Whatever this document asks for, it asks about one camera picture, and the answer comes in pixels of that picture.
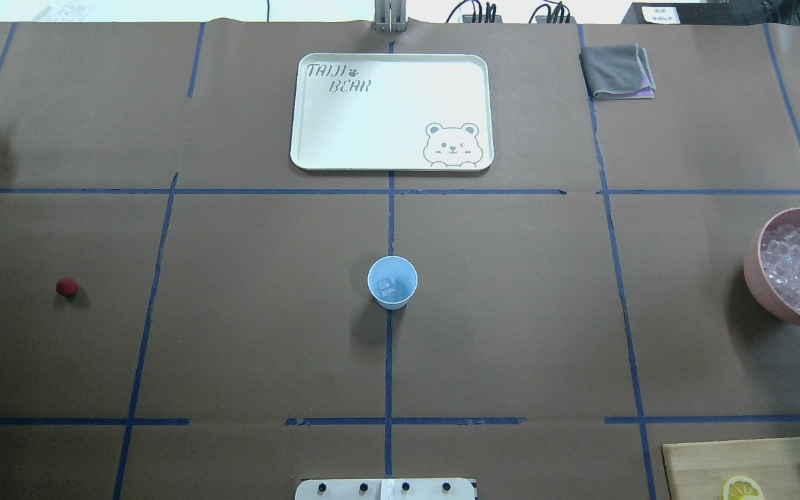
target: gray towel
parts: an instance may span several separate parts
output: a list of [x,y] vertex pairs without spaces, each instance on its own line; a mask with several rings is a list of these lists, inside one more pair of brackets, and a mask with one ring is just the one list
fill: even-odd
[[644,47],[638,44],[582,47],[579,58],[594,98],[653,98],[656,83]]

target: lemon slice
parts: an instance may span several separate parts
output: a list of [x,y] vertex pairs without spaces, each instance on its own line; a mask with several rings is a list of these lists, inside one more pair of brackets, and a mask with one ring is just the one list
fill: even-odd
[[765,492],[751,478],[733,476],[721,486],[721,500],[765,500]]

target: bear drawing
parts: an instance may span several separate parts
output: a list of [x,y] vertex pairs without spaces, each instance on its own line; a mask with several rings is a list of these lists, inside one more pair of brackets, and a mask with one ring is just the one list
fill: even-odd
[[477,132],[475,124],[463,124],[458,128],[429,124],[425,127],[428,133],[425,159],[435,168],[476,168],[475,164],[483,158]]

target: wooden cutting board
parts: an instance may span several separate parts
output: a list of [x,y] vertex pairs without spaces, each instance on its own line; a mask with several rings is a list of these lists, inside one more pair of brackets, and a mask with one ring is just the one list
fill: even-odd
[[755,480],[766,500],[800,500],[800,437],[662,447],[672,500],[718,500],[737,475]]

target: red berry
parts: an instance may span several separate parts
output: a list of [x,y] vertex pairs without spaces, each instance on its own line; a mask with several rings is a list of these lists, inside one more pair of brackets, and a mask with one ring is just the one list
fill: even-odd
[[79,285],[77,285],[75,279],[72,278],[58,279],[57,291],[58,295],[73,297],[73,295],[79,291]]

